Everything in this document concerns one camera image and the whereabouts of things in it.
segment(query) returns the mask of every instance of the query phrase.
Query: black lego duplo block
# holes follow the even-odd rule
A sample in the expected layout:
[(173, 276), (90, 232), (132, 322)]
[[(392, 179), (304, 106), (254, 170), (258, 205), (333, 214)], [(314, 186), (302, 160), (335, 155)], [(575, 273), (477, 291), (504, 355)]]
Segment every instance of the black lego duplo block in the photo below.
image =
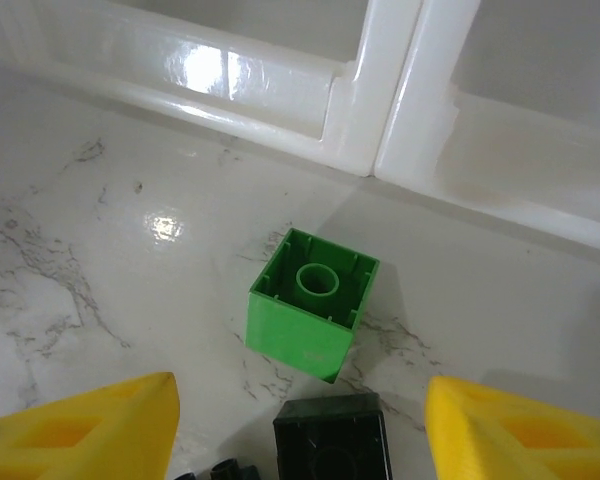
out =
[(210, 475), (211, 480), (260, 480), (260, 474), (255, 466), (241, 468), (235, 458), (229, 458), (215, 465)]
[(391, 480), (376, 393), (290, 400), (273, 422), (280, 480)]

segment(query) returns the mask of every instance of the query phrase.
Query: green plastic block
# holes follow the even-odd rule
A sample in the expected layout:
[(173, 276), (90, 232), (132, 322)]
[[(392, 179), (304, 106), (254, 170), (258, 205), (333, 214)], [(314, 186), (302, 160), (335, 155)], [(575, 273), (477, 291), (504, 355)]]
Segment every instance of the green plastic block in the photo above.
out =
[(249, 291), (245, 344), (333, 383), (378, 260), (291, 229)]

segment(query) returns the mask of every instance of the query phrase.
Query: plastic toy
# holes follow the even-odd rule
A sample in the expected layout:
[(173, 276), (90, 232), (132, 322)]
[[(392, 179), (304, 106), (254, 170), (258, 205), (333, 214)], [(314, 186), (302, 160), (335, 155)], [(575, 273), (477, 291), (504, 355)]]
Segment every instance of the plastic toy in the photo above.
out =
[(0, 480), (157, 480), (180, 416), (157, 373), (0, 418)]
[(379, 262), (291, 229), (249, 292), (246, 345), (333, 383)]
[(260, 480), (260, 474), (256, 467), (240, 468), (235, 458), (229, 458), (211, 469), (211, 480)]
[(375, 393), (291, 400), (273, 422), (280, 480), (390, 480)]
[(600, 480), (600, 420), (448, 377), (429, 384), (439, 480)]

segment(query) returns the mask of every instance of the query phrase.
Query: marble countertop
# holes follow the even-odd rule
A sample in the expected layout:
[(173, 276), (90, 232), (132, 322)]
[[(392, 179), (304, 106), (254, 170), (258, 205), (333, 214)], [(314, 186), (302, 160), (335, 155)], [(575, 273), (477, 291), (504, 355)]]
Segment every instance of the marble countertop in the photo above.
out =
[[(335, 385), (242, 342), (291, 226), (382, 261)], [(0, 70), (0, 416), (161, 370), (168, 478), (237, 456), (275, 479), (285, 400), (373, 390), (394, 478), (434, 479), (432, 375), (600, 416), (600, 254)]]

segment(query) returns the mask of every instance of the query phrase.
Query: glossy surface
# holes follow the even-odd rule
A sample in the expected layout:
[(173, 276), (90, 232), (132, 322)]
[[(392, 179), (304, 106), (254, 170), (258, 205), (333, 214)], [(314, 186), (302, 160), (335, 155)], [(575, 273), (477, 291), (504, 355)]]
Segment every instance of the glossy surface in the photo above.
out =
[(338, 62), (354, 61), (367, 0), (108, 0)]
[[(237, 456), (275, 479), (285, 400), (372, 389), (394, 477), (419, 480), (432, 375), (600, 417), (599, 252), (112, 107), (0, 73), (0, 415), (173, 371), (168, 478)], [(334, 385), (243, 346), (291, 224), (381, 261)]]
[[(213, 8), (180, 4), (186, 15), (176, 0), (0, 0), (0, 35), (16, 61), (2, 50), (0, 60), (366, 176), (420, 4), (372, 0), (362, 23), (364, 3), (340, 0), (285, 0), (275, 8), (255, 0), (214, 2)], [(180, 18), (148, 11), (154, 7)], [(259, 18), (263, 8), (275, 18)], [(219, 29), (192, 23), (198, 15)], [(207, 15), (230, 20), (220, 25)], [(329, 30), (334, 17), (337, 25)], [(320, 33), (312, 35), (309, 25)], [(342, 38), (343, 56), (328, 56), (344, 61), (306, 53), (324, 44), (320, 55), (326, 56)]]
[(600, 249), (600, 4), (478, 3), (425, 3), (375, 175)]

